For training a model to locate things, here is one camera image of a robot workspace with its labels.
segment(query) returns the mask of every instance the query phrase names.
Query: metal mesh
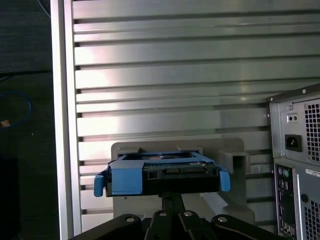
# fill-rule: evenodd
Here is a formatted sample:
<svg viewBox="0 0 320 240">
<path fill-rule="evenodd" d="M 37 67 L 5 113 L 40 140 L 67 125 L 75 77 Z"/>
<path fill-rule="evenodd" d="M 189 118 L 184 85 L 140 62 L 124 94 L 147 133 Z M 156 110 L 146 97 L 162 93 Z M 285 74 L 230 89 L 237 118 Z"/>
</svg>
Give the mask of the metal mesh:
<svg viewBox="0 0 320 240">
<path fill-rule="evenodd" d="M 320 208 L 319 203 L 311 201 L 310 207 L 304 208 L 306 240 L 320 239 Z"/>
<path fill-rule="evenodd" d="M 311 161 L 320 161 L 320 106 L 310 104 L 306 106 L 305 126 L 308 155 Z"/>
</svg>

